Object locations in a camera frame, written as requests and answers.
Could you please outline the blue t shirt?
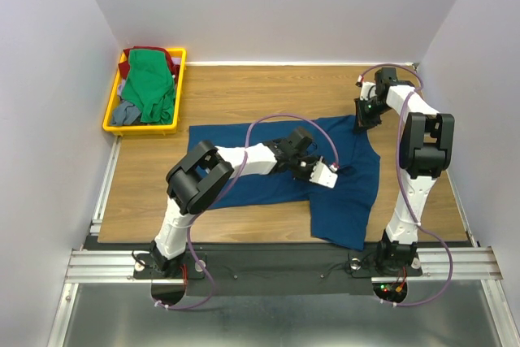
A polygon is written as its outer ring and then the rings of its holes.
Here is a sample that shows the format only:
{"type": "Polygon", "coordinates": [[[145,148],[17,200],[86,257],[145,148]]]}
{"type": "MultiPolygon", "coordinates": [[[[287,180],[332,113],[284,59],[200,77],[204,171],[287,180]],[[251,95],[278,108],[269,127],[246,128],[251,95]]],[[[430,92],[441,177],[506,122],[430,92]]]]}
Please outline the blue t shirt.
{"type": "Polygon", "coordinates": [[[256,145],[287,137],[302,126],[314,138],[312,149],[325,161],[338,161],[338,179],[333,189],[295,180],[288,171],[269,176],[242,176],[215,209],[308,201],[310,230],[333,244],[361,251],[366,226],[379,188],[380,157],[366,133],[355,134],[352,115],[314,119],[311,124],[293,121],[258,124],[250,139],[256,145]]]}

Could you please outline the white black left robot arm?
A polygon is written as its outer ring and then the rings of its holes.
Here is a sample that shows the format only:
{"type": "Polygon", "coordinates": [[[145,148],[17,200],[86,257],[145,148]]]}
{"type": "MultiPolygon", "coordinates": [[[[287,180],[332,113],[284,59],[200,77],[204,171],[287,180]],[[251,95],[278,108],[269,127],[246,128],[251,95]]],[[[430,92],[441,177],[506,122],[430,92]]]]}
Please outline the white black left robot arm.
{"type": "Polygon", "coordinates": [[[167,208],[150,246],[153,269],[164,277],[180,270],[193,217],[207,210],[237,173],[268,176],[289,171],[309,182],[323,161],[309,152],[313,143],[311,134],[298,127],[287,137],[248,147],[216,146],[208,140],[196,144],[167,173],[167,208]]]}

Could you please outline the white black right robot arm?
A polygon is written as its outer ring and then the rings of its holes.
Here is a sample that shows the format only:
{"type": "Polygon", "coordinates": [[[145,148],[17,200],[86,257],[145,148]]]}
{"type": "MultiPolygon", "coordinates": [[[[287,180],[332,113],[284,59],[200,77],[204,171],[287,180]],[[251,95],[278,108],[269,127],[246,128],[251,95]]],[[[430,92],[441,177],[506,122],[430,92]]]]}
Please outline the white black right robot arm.
{"type": "Polygon", "coordinates": [[[396,177],[399,195],[393,215],[374,254],[378,271],[392,274],[417,266],[418,232],[422,214],[434,184],[451,163],[455,119],[427,104],[409,80],[397,76],[398,65],[381,64],[372,69],[375,78],[356,81],[361,89],[354,100],[354,131],[368,131],[381,124],[382,114],[399,115],[396,141],[396,177]]]}

